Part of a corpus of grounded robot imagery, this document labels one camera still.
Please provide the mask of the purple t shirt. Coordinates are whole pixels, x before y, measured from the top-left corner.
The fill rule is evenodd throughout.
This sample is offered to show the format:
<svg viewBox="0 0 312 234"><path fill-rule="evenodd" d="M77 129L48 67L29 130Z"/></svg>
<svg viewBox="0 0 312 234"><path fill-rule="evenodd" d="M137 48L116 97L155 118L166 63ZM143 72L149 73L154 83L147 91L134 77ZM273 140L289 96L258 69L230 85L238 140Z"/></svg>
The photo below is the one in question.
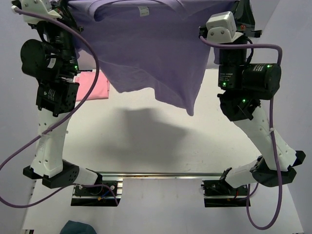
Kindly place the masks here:
<svg viewBox="0 0 312 234"><path fill-rule="evenodd" d="M153 88L155 98L194 114L210 48L198 37L232 0L70 0L69 10L119 92Z"/></svg>

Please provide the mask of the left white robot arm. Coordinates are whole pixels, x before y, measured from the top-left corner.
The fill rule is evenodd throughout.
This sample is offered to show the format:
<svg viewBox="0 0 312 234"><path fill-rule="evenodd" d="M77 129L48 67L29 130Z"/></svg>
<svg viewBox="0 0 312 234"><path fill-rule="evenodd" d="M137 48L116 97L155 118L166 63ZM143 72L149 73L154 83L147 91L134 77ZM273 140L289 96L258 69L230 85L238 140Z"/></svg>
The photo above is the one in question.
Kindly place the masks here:
<svg viewBox="0 0 312 234"><path fill-rule="evenodd" d="M23 169L30 179L41 179L50 188L84 185L94 195L103 189L99 173L67 162L63 147L67 126L77 98L79 73L74 36L78 27L67 4L61 0L21 0L24 21L35 29L40 39L25 42L20 51L22 71L38 84L36 105L39 113L39 141L35 158Z"/></svg>

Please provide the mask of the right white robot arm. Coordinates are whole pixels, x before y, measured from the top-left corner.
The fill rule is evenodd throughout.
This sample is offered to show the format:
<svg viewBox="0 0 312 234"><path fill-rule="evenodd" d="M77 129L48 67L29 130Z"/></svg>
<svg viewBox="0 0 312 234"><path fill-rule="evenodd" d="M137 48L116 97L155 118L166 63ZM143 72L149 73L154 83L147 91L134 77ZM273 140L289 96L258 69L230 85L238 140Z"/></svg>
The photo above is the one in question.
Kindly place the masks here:
<svg viewBox="0 0 312 234"><path fill-rule="evenodd" d="M280 63L252 63L260 37L255 30L250 2L237 0L227 12L212 15L200 27L201 40L219 50L216 60L218 95L223 114L239 127L260 152L257 160L224 171L216 188L232 194L238 187L260 183L275 187L292 183L295 166L303 163L305 153L292 149L273 127L272 114L266 114L262 100L272 100L280 87Z"/></svg>

